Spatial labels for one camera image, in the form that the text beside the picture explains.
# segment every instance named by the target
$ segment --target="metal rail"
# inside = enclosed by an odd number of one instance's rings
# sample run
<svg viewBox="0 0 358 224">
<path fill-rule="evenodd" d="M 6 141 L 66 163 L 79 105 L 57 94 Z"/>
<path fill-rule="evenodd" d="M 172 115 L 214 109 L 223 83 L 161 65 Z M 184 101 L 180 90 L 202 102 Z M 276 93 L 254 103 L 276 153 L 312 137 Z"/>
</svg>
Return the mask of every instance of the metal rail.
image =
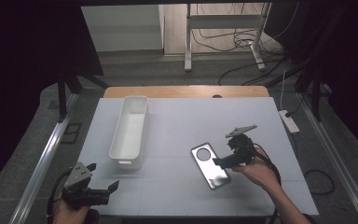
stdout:
<svg viewBox="0 0 358 224">
<path fill-rule="evenodd" d="M 318 135 L 318 138 L 321 141 L 329 160 L 333 164 L 333 167 L 335 168 L 337 175 L 342 182 L 342 185 L 348 192 L 348 195 L 350 196 L 351 201 L 358 212 L 358 185 L 348 171 L 344 161 L 339 156 L 337 149 L 324 129 L 324 126 L 313 116 L 312 112 L 310 111 L 310 102 L 306 97 L 304 97 L 304 103 L 305 104 L 302 104 L 302 107 L 305 110 L 313 129 Z"/>
<path fill-rule="evenodd" d="M 51 137 L 46 144 L 46 147 L 40 156 L 39 162 L 34 168 L 34 173 L 32 174 L 30 181 L 28 182 L 27 187 L 25 188 L 19 203 L 17 204 L 16 209 L 9 221 L 9 223 L 24 223 L 27 218 L 37 192 L 42 185 L 43 179 L 46 176 L 48 168 L 51 164 L 51 161 L 54 157 L 54 153 L 60 143 L 63 133 L 65 132 L 66 126 L 68 125 L 69 119 L 72 116 L 72 112 L 75 107 L 76 100 L 78 98 L 77 94 L 71 94 L 67 103 L 67 114 L 64 120 L 61 123 L 57 123 Z"/>
</svg>

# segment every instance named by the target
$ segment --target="power socket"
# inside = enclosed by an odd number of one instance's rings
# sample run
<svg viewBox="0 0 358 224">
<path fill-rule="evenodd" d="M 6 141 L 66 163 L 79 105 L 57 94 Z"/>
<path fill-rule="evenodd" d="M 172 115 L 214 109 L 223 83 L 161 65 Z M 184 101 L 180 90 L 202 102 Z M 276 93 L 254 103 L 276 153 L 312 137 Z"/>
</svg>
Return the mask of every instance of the power socket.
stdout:
<svg viewBox="0 0 358 224">
<path fill-rule="evenodd" d="M 291 117 L 287 118 L 285 116 L 286 113 L 287 110 L 279 111 L 279 115 L 281 115 L 281 119 L 283 120 L 284 126 L 286 126 L 287 130 L 289 130 L 289 133 L 298 133 L 300 130 L 295 124 L 295 121 Z"/>
</svg>

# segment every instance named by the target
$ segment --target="gray carpet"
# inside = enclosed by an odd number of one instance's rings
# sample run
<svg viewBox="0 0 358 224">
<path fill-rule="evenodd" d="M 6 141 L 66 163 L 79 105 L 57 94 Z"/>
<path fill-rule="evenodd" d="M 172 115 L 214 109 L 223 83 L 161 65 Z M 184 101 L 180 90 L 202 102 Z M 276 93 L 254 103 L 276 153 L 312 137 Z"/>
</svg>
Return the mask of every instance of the gray carpet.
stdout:
<svg viewBox="0 0 358 224">
<path fill-rule="evenodd" d="M 195 56 L 193 71 L 184 72 L 182 58 L 166 58 L 160 56 L 126 59 L 106 56 L 103 62 L 104 81 L 114 86 L 160 86 L 160 85 L 216 85 L 218 78 L 226 71 L 253 63 L 250 55 L 232 56 Z M 285 68 L 292 66 L 289 62 L 282 63 L 269 77 L 257 84 L 262 85 L 278 75 Z M 223 85 L 240 85 L 241 83 L 260 77 L 254 66 L 243 68 L 226 75 L 222 79 Z M 282 107 L 293 111 L 300 103 L 294 92 L 293 85 L 296 77 L 285 80 L 285 92 L 282 97 Z M 103 96 L 103 90 L 95 84 L 81 79 L 85 88 L 77 103 L 75 113 L 70 124 L 73 129 L 79 127 L 78 136 L 72 133 L 65 134 L 50 165 L 47 176 L 39 190 L 34 205 L 29 213 L 26 223 L 46 223 L 46 205 L 55 179 L 69 166 L 76 163 L 82 144 L 87 135 L 93 112 L 98 99 Z M 278 108 L 280 105 L 282 84 L 268 89 L 275 99 Z M 0 174 L 0 223 L 7 223 L 28 183 L 35 165 L 51 135 L 58 119 L 57 88 L 51 86 L 41 93 L 41 103 L 34 116 L 34 120 L 27 133 L 21 139 L 15 153 Z M 358 141 L 349 132 L 345 125 L 336 116 L 327 103 L 327 98 L 321 99 L 321 117 L 325 129 L 331 139 L 339 148 L 339 153 L 347 164 L 351 174 L 358 183 Z M 343 188 L 337 174 L 327 158 L 318 136 L 310 125 L 306 114 L 300 108 L 294 115 L 300 133 L 290 135 L 290 140 L 299 160 L 303 173 L 311 169 L 318 169 L 331 176 L 336 185 L 335 190 L 327 195 L 313 194 L 313 199 L 320 212 L 315 217 L 317 223 L 358 223 L 358 214 Z M 331 188 L 329 180 L 320 174 L 309 174 L 307 182 L 312 192 L 324 192 Z M 119 217 L 101 217 L 100 223 L 120 223 Z"/>
</svg>

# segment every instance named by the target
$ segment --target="silver phone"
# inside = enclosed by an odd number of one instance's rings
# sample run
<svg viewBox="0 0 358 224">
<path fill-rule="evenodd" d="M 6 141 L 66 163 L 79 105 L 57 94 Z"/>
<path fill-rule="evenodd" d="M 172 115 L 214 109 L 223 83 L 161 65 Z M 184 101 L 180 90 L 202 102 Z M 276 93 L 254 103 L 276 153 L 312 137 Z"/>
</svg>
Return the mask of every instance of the silver phone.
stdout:
<svg viewBox="0 0 358 224">
<path fill-rule="evenodd" d="M 217 157 L 209 143 L 193 147 L 191 154 L 211 189 L 216 189 L 231 181 L 226 170 L 222 170 L 220 166 L 214 164 L 213 158 Z"/>
</svg>

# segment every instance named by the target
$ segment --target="human hand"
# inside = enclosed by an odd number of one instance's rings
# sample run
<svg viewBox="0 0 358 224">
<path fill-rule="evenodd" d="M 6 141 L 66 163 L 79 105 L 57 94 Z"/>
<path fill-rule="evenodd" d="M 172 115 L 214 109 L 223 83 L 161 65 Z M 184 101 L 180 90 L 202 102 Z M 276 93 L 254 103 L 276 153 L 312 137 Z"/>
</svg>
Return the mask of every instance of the human hand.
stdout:
<svg viewBox="0 0 358 224">
<path fill-rule="evenodd" d="M 257 147 L 256 151 L 267 158 L 266 152 L 260 147 Z M 232 171 L 244 174 L 249 180 L 267 192 L 273 188 L 280 187 L 274 172 L 257 156 L 254 157 L 249 165 L 233 167 Z"/>
<path fill-rule="evenodd" d="M 54 208 L 53 224 L 83 224 L 89 209 L 89 206 L 82 206 L 75 210 L 64 199 L 61 199 Z"/>
</svg>

